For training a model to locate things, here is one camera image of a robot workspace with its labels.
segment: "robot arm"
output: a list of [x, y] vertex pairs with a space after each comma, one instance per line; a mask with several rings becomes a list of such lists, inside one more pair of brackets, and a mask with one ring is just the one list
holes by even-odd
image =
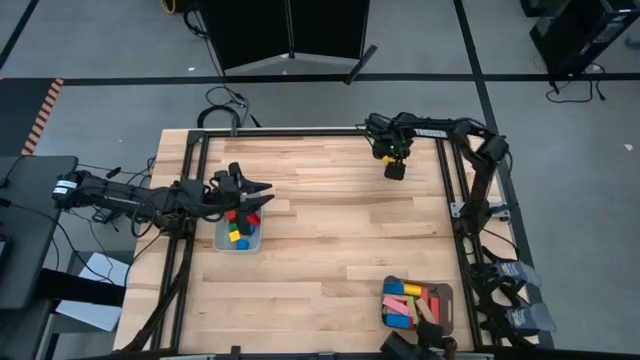
[[198, 180], [183, 180], [169, 187], [145, 189], [76, 171], [60, 177], [52, 197], [63, 210], [99, 206], [123, 212], [136, 222], [150, 222], [161, 231], [180, 231], [190, 219], [215, 222], [224, 212], [235, 210], [242, 234], [250, 233], [247, 217], [273, 198], [246, 197], [245, 194], [271, 188], [271, 184], [247, 180], [238, 163], [230, 164], [228, 172], [216, 172], [210, 184], [211, 187]]
[[[454, 143], [476, 172], [470, 199], [460, 212], [465, 220], [464, 231], [478, 233], [484, 228], [491, 218], [487, 201], [491, 181], [498, 164], [509, 151], [503, 136], [491, 132], [473, 119], [439, 120], [418, 118], [409, 113], [400, 113], [393, 119], [371, 114], [365, 121], [364, 130], [369, 141], [373, 140], [373, 156], [387, 162], [385, 177], [394, 180], [404, 179], [404, 159], [411, 155], [414, 138], [442, 139]], [[484, 139], [476, 151], [469, 145], [470, 135]]]

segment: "orange and black caution tape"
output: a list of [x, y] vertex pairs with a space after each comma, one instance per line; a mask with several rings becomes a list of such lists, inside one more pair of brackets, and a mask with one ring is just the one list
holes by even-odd
[[62, 89], [62, 84], [64, 81], [62, 79], [56, 79], [51, 83], [51, 87], [49, 88], [49, 92], [47, 96], [44, 98], [44, 102], [42, 103], [42, 107], [38, 112], [38, 116], [36, 116], [36, 121], [31, 128], [31, 132], [29, 133], [29, 137], [27, 141], [25, 141], [24, 146], [22, 147], [22, 155], [33, 155], [33, 152], [36, 150], [36, 145], [38, 145], [38, 141], [42, 136], [42, 132], [44, 131], [44, 127], [47, 125], [47, 121], [49, 120], [49, 115], [51, 115], [51, 110], [53, 110], [53, 105], [56, 103], [58, 99], [58, 95], [60, 94], [60, 90]]

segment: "colorful block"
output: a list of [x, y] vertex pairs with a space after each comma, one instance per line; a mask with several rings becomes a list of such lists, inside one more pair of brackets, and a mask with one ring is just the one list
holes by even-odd
[[385, 283], [382, 287], [384, 294], [404, 295], [404, 284], [402, 283]]
[[416, 303], [413, 299], [413, 296], [409, 296], [409, 302], [407, 302], [407, 306], [409, 306], [409, 310], [411, 310], [411, 317], [413, 319], [413, 324], [418, 324], [418, 310], [416, 310]]
[[249, 241], [245, 239], [236, 241], [236, 250], [249, 250]]
[[256, 214], [251, 214], [247, 216], [247, 222], [249, 222], [250, 225], [258, 226], [260, 225], [260, 218]]
[[407, 303], [407, 301], [409, 301], [409, 298], [411, 297], [406, 295], [389, 295], [389, 294], [384, 294], [384, 296], [388, 296], [394, 300], [398, 300], [401, 303], [405, 303], [405, 304]]
[[399, 302], [398, 300], [392, 299], [388, 296], [384, 297], [384, 299], [382, 300], [382, 305], [393, 309], [404, 316], [411, 316], [411, 309], [409, 309], [409, 307]]
[[422, 287], [418, 285], [412, 284], [404, 284], [404, 294], [412, 295], [412, 296], [420, 296], [422, 295]]
[[384, 323], [395, 328], [411, 329], [411, 318], [408, 316], [387, 314]]
[[429, 298], [429, 308], [435, 320], [434, 324], [440, 325], [440, 299], [436, 297]]
[[238, 213], [236, 213], [235, 211], [231, 210], [231, 211], [227, 211], [226, 213], [224, 213], [224, 216], [227, 218], [227, 220], [232, 223], [232, 222], [236, 222], [237, 218], [238, 218]]
[[239, 231], [232, 231], [229, 233], [229, 240], [231, 240], [231, 242], [236, 242], [238, 240], [240, 240], [240, 232]]
[[399, 312], [397, 312], [397, 311], [393, 310], [393, 309], [392, 309], [392, 308], [390, 308], [390, 307], [386, 307], [386, 306], [384, 306], [382, 309], [383, 309], [383, 313], [384, 313], [384, 314], [402, 315], [402, 314], [400, 314]]
[[420, 298], [422, 300], [424, 300], [425, 304], [429, 303], [429, 289], [422, 289], [422, 294], [420, 295]]
[[436, 323], [436, 319], [433, 317], [433, 313], [431, 313], [431, 310], [429, 310], [429, 306], [427, 306], [426, 301], [424, 301], [424, 299], [418, 299], [416, 301], [416, 306], [418, 307], [418, 310], [420, 310], [420, 313], [422, 314], [422, 318], [427, 321], [430, 322], [432, 324]]

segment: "gray floor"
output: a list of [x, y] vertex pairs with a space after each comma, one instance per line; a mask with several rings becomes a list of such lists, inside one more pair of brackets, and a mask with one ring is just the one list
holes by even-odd
[[[0, 76], [143, 77], [214, 75], [205, 43], [155, 1], [41, 0]], [[535, 20], [513, 0], [464, 1], [485, 73], [542, 73], [528, 31]], [[0, 2], [0, 43], [26, 0]], [[640, 22], [631, 31], [640, 32]], [[599, 62], [609, 72], [640, 72], [640, 51], [613, 44]], [[365, 72], [469, 73], [449, 0], [373, 0], [367, 43], [380, 50]], [[243, 74], [336, 73], [347, 67], [284, 61]], [[139, 170], [163, 128], [195, 125], [206, 85], [64, 87], [37, 154]], [[369, 113], [400, 111], [482, 120], [473, 83], [356, 82], [242, 84], [264, 126], [352, 125]], [[608, 100], [555, 105], [546, 83], [488, 84], [496, 120], [515, 157], [514, 183], [543, 296], [558, 325], [558, 348], [640, 353], [640, 290], [634, 275], [633, 214], [640, 210], [640, 82], [604, 82]], [[563, 96], [582, 98], [585, 83]], [[226, 127], [224, 115], [209, 120]], [[624, 145], [635, 148], [628, 151]], [[98, 250], [85, 222], [63, 217], [74, 245]], [[97, 236], [108, 250], [132, 250], [126, 221]], [[61, 246], [62, 260], [69, 249]], [[54, 266], [51, 252], [48, 266]], [[63, 336], [56, 359], [103, 354], [112, 334]]]

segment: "wooden table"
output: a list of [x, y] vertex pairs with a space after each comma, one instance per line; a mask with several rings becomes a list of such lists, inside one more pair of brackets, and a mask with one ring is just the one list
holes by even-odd
[[[187, 134], [163, 132], [152, 187], [179, 179]], [[384, 165], [362, 137], [215, 138], [205, 179], [234, 161], [247, 178], [273, 184], [262, 251], [217, 253], [215, 225], [199, 222], [181, 354], [229, 353], [232, 345], [243, 353], [377, 352], [390, 332], [380, 321], [387, 275], [451, 285], [452, 335], [461, 350], [473, 349], [435, 141], [416, 141], [401, 182], [384, 178]], [[490, 200], [499, 199], [494, 181]], [[487, 229], [511, 238], [506, 222], [491, 220]], [[142, 238], [137, 251], [156, 234]], [[510, 244], [490, 234], [483, 232], [481, 241], [499, 256], [515, 256]], [[161, 238], [134, 264], [115, 349], [155, 307], [166, 251]], [[169, 309], [163, 346], [172, 314]]]

